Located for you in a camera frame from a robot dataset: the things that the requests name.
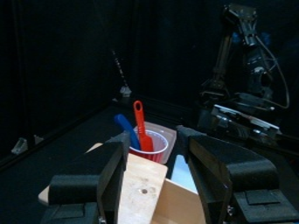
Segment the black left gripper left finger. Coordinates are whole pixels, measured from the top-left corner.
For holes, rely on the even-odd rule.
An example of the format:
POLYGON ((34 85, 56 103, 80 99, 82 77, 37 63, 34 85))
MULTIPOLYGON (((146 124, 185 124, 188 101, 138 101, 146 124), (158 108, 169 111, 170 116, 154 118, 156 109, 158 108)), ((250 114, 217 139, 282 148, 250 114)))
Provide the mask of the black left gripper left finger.
POLYGON ((52 177, 41 224, 117 224, 129 133, 110 137, 52 177))

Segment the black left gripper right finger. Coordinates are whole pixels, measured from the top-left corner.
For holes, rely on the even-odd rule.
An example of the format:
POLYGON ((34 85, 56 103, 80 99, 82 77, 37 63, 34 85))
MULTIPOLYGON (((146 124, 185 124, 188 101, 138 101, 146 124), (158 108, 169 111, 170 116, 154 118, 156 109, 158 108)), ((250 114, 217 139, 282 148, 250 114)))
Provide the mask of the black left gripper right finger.
POLYGON ((284 196, 273 163, 233 143, 176 127, 206 224, 285 224, 299 211, 284 196))

